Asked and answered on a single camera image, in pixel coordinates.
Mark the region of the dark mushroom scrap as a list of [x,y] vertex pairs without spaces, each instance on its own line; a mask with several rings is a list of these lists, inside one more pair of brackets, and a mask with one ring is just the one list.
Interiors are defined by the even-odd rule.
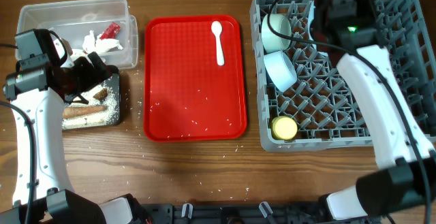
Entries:
[[94,94],[93,98],[98,100],[99,102],[103,102],[105,98],[108,96],[108,89],[103,88],[102,90],[98,91],[96,94]]

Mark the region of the white tissue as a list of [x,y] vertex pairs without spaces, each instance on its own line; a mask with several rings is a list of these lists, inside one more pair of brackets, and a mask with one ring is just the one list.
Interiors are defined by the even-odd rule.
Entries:
[[123,47],[120,41],[113,38],[101,39],[102,33],[95,35],[94,31],[90,30],[89,34],[84,37],[81,49],[72,48],[71,60],[75,61],[79,57],[85,57],[92,52],[103,54],[110,50],[122,50]]

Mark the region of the red snack wrapper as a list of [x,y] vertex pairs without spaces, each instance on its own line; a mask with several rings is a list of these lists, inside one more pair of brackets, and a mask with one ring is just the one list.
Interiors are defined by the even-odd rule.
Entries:
[[114,39],[116,35],[120,32],[120,30],[121,27],[117,23],[112,22],[99,36],[99,39]]

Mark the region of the light blue rice bowl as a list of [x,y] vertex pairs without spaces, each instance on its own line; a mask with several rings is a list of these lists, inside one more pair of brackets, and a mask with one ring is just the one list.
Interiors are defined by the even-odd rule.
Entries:
[[285,92],[296,83],[295,67],[284,51],[265,55],[264,65],[272,83],[279,91]]

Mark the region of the yellow plastic cup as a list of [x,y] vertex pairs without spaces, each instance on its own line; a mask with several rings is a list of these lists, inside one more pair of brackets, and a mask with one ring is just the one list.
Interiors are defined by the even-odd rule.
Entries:
[[287,116],[278,116],[271,122],[272,136],[277,140],[291,140],[298,132],[296,121]]

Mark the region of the brown sweet potato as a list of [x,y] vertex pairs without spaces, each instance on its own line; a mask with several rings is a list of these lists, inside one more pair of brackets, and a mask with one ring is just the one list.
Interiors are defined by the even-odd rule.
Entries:
[[63,111],[63,118],[76,118],[106,110],[106,106],[67,107]]

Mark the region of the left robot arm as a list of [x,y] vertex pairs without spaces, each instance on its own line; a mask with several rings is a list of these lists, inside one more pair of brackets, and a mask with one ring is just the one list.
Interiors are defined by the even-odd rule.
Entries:
[[96,52],[64,67],[48,29],[16,35],[13,45],[21,59],[5,79],[2,106],[12,110],[16,123],[18,178],[12,209],[1,213],[2,223],[152,223],[151,215],[132,195],[96,204],[72,189],[66,169],[62,136],[64,110],[76,97],[119,72]]

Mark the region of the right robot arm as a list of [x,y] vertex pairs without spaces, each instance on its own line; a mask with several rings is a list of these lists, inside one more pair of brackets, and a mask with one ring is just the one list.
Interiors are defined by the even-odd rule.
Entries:
[[350,88],[378,170],[325,198],[334,220],[380,217],[435,199],[435,147],[399,88],[374,0],[314,0],[311,37]]

